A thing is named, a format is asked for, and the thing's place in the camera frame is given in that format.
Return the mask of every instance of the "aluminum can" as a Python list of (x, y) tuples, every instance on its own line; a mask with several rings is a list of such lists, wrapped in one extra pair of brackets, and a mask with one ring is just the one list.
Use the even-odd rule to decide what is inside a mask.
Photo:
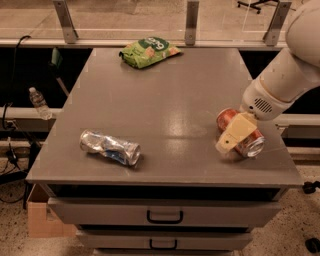
[[(232, 118), (238, 113), (240, 112), (231, 108), (227, 108), (220, 112), (216, 122), (221, 133), (226, 130)], [(234, 149), (243, 157), (255, 157), (262, 151), (264, 142), (264, 136), (256, 129), (247, 138), (239, 142)]]
[(140, 157), (140, 145), (121, 140), (100, 131), (85, 130), (80, 136), (80, 148), (88, 153), (99, 153), (123, 165), (135, 165)]

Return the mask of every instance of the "plastic bottle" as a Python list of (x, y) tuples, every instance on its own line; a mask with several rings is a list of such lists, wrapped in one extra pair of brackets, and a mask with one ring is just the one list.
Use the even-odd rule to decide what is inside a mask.
[(29, 88), (29, 98), (32, 102), (33, 106), (36, 108), (40, 117), (43, 120), (48, 120), (52, 117), (52, 112), (50, 111), (47, 102), (45, 101), (41, 92), (37, 91), (36, 88), (30, 87)]

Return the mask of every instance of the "black cable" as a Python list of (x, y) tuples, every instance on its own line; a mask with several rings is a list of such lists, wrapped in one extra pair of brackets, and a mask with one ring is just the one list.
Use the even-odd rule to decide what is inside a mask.
[(313, 237), (305, 241), (305, 246), (311, 253), (320, 254), (320, 240)]
[(8, 175), (8, 174), (12, 173), (15, 169), (17, 169), (17, 167), (16, 167), (16, 166), (14, 166), (13, 168), (11, 168), (11, 170), (9, 170), (9, 171), (7, 171), (7, 172), (3, 173), (3, 174), (2, 174), (2, 175), (0, 175), (0, 176)]
[(8, 130), (10, 127), (6, 126), (6, 123), (5, 123), (5, 120), (6, 120), (6, 112), (7, 112), (7, 109), (9, 107), (12, 106), (13, 102), (10, 102), (10, 96), (11, 96), (11, 92), (12, 92), (12, 89), (13, 89), (13, 83), (14, 83), (14, 75), (15, 75), (15, 71), (16, 71), (16, 60), (17, 60), (17, 50), (20, 46), (20, 44), (22, 43), (22, 41), (24, 39), (28, 39), (28, 38), (31, 38), (31, 36), (29, 35), (26, 35), (26, 36), (22, 36), (16, 47), (14, 48), (14, 54), (13, 54), (13, 67), (12, 67), (12, 74), (11, 74), (11, 80), (10, 80), (10, 87), (9, 87), (9, 90), (8, 90), (8, 95), (7, 95), (7, 99), (9, 100), (9, 102), (7, 102), (6, 104), (4, 104), (4, 110), (3, 110), (3, 115), (2, 115), (2, 128), (4, 130)]
[(13, 201), (6, 201), (6, 200), (2, 199), (1, 197), (0, 197), (0, 201), (3, 203), (6, 203), (6, 204), (15, 204), (15, 203), (21, 201), (23, 199), (23, 197), (24, 197), (24, 193), (21, 197), (19, 197), (18, 199), (15, 199)]
[(12, 68), (12, 74), (11, 74), (11, 84), (13, 84), (14, 74), (15, 74), (15, 71), (16, 71), (17, 50), (18, 50), (20, 44), (22, 43), (22, 41), (23, 41), (24, 39), (29, 39), (29, 38), (31, 38), (31, 36), (29, 36), (29, 35), (22, 36), (22, 37), (19, 39), (19, 42), (17, 43), (16, 47), (14, 48), (13, 68)]
[(11, 146), (11, 137), (9, 140), (9, 152), (10, 152), (10, 156), (11, 156), (11, 160), (9, 159), (10, 163), (12, 163), (16, 168), (19, 169), (19, 171), (21, 171), (20, 166), (18, 165), (18, 158), (16, 156), (16, 153), (14, 152), (12, 146)]
[(9, 160), (7, 160), (6, 166), (3, 168), (3, 170), (0, 172), (0, 174), (3, 174), (7, 170), (8, 165), (9, 165)]

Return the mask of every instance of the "table top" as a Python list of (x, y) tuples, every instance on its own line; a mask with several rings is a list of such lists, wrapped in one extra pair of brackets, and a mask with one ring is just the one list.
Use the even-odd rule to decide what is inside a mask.
[[(120, 48), (94, 49), (27, 180), (44, 184), (295, 187), (302, 180), (275, 125), (256, 158), (221, 155), (216, 117), (239, 108), (250, 74), (237, 49), (185, 48), (137, 70)], [(137, 142), (126, 167), (79, 147), (85, 129)]]

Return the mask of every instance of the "drawer handle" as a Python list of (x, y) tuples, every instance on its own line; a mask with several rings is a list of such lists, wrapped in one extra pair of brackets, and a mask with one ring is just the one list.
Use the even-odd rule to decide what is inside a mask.
[(147, 220), (152, 224), (179, 224), (183, 220), (183, 211), (179, 212), (179, 219), (177, 220), (153, 220), (151, 219), (151, 211), (147, 211)]
[(178, 241), (177, 239), (174, 240), (174, 245), (172, 247), (154, 247), (152, 245), (152, 239), (149, 240), (149, 246), (150, 246), (150, 249), (153, 249), (153, 250), (162, 250), (162, 251), (165, 251), (165, 250), (175, 250), (177, 249), (177, 246), (178, 246)]

